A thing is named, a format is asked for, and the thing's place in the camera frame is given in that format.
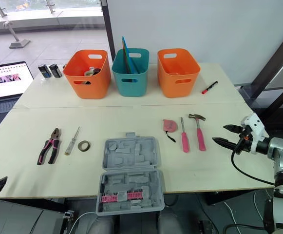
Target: gray tool case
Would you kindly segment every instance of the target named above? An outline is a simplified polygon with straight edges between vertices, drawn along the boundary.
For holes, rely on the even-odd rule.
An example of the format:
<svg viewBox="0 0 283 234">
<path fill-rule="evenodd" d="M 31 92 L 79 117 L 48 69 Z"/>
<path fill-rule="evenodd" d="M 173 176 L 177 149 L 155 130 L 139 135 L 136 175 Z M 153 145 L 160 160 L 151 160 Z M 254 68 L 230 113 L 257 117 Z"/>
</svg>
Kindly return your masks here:
<svg viewBox="0 0 283 234">
<path fill-rule="evenodd" d="M 121 215 L 161 211 L 164 196 L 157 165 L 154 137 L 136 137 L 106 141 L 100 177 L 97 215 Z"/>
</svg>

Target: clear screwdriver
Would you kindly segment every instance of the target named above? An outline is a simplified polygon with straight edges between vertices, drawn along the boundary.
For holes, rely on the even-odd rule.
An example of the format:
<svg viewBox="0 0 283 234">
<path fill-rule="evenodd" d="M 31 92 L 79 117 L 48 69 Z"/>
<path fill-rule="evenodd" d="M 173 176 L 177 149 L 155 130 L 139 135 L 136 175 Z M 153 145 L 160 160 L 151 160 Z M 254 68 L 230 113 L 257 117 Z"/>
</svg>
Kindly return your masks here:
<svg viewBox="0 0 283 234">
<path fill-rule="evenodd" d="M 79 132 L 79 127 L 78 127 L 78 129 L 77 129 L 77 131 L 76 131 L 74 137 L 72 138 L 72 140 L 71 140 L 71 142 L 70 142 L 70 144 L 69 144 L 67 150 L 65 151 L 65 153 L 64 153 L 65 155 L 70 155 L 70 153 L 71 153 L 71 151 L 72 151 L 72 149 L 73 149 L 73 147 L 74 147 L 74 144 L 75 144 L 75 141 L 76 141 L 76 137 L 77 137 L 77 135 L 78 135 L 78 132 Z"/>
<path fill-rule="evenodd" d="M 181 133 L 181 140 L 182 140 L 182 148 L 185 153 L 189 152 L 189 140 L 187 133 L 185 132 L 185 127 L 184 127 L 184 119 L 180 117 L 181 120 L 181 125 L 182 125 L 182 133 Z"/>
</svg>

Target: tool case latch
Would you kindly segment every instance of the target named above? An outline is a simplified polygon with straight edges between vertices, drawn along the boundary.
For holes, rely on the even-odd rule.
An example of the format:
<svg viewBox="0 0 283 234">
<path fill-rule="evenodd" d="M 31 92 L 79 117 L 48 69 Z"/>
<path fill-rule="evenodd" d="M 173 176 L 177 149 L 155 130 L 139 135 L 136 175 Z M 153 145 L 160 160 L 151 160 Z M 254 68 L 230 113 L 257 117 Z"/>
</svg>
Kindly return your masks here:
<svg viewBox="0 0 283 234">
<path fill-rule="evenodd" d="M 134 138 L 134 137 L 136 137 L 136 133 L 135 132 L 125 133 L 125 134 L 126 134 L 126 138 Z"/>
</svg>

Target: battery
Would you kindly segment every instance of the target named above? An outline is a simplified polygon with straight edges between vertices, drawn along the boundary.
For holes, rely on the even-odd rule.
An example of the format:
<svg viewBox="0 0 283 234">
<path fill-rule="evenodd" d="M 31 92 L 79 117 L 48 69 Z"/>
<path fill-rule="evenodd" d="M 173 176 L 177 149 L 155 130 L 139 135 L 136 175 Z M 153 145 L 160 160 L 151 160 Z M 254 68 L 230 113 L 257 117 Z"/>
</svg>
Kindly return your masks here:
<svg viewBox="0 0 283 234">
<path fill-rule="evenodd" d="M 40 70 L 40 72 L 43 74 L 43 76 L 45 78 L 49 78 L 52 76 L 52 74 L 50 73 L 48 67 L 46 66 L 46 64 L 41 64 L 38 66 L 38 69 Z"/>
<path fill-rule="evenodd" d="M 50 65 L 49 69 L 52 71 L 54 77 L 57 77 L 57 78 L 62 77 L 62 73 L 60 72 L 57 64 Z"/>
</svg>

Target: black cable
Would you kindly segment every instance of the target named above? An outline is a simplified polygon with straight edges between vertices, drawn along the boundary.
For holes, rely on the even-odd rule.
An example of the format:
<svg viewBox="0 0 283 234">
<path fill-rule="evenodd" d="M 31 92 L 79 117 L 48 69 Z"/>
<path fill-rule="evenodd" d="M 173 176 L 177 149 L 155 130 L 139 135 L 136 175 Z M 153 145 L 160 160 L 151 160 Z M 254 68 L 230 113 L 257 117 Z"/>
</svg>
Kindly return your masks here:
<svg viewBox="0 0 283 234">
<path fill-rule="evenodd" d="M 239 140 L 237 146 L 234 148 L 234 150 L 232 151 L 232 154 L 231 154 L 231 163 L 232 163 L 232 165 L 234 166 L 234 168 L 237 169 L 239 172 L 241 172 L 242 174 L 244 174 L 245 176 L 247 176 L 247 177 L 249 177 L 249 178 L 252 178 L 252 179 L 257 180 L 257 181 L 260 181 L 260 182 L 262 182 L 262 183 L 266 183 L 266 184 L 270 184 L 270 185 L 273 185 L 273 186 L 274 186 L 274 183 L 271 183 L 271 182 L 265 181 L 265 180 L 263 180 L 263 179 L 258 179 L 258 178 L 256 178 L 256 177 L 253 177 L 253 176 L 251 176 L 251 175 L 249 175 L 249 174 L 243 172 L 241 169 L 239 169 L 239 168 L 235 165 L 235 163 L 234 163 L 235 151 L 236 151 L 236 149 L 240 146 L 241 143 L 242 143 L 242 139 Z"/>
<path fill-rule="evenodd" d="M 256 226 L 251 226 L 251 225 L 247 225 L 247 224 L 229 224 L 229 225 L 226 225 L 223 229 L 223 234 L 226 234 L 227 230 L 229 228 L 232 228 L 232 227 L 240 227 L 240 228 L 250 228 L 250 229 L 255 229 L 255 230 L 261 230 L 261 231 L 265 231 L 265 228 L 264 227 L 256 227 Z"/>
<path fill-rule="evenodd" d="M 168 137 L 169 139 L 171 139 L 173 142 L 176 143 L 176 140 L 175 140 L 174 138 L 172 138 L 172 137 L 169 136 L 168 131 L 165 131 L 165 133 L 166 133 L 166 135 L 167 135 L 167 137 Z"/>
<path fill-rule="evenodd" d="M 200 204 L 201 210 L 202 210 L 203 213 L 206 215 L 206 217 L 209 219 L 209 221 L 211 222 L 211 224 L 214 226 L 216 232 L 217 232 L 218 234 L 220 234 L 220 233 L 219 233 L 219 230 L 218 230 L 218 228 L 216 227 L 216 225 L 214 224 L 213 220 L 211 220 L 211 218 L 208 216 L 208 214 L 207 214 L 206 211 L 204 210 L 203 205 L 202 205 L 202 203 L 201 203 L 201 201 L 200 201 L 200 199 L 199 199 L 199 196 L 198 196 L 197 194 L 195 194 L 195 195 L 196 195 L 196 198 L 197 198 L 197 200 L 198 200 L 198 202 L 199 202 L 199 204 Z"/>
<path fill-rule="evenodd" d="M 32 233 L 33 233 L 33 230 L 34 230 L 36 224 L 38 223 L 38 220 L 39 220 L 40 216 L 42 215 L 43 211 L 44 211 L 44 210 L 42 210 L 42 211 L 40 212 L 38 218 L 35 220 L 35 223 L 33 224 L 33 227 L 32 227 L 32 229 L 30 230 L 30 233 L 29 233 L 29 234 L 32 234 Z"/>
<path fill-rule="evenodd" d="M 165 203 L 165 205 L 167 205 L 167 206 L 173 206 L 173 205 L 175 205 L 176 203 L 177 203 L 177 201 L 178 201 L 178 194 L 176 194 L 176 197 L 175 197 L 175 200 L 171 203 L 171 204 L 167 204 L 165 201 L 164 201 L 164 203 Z"/>
</svg>

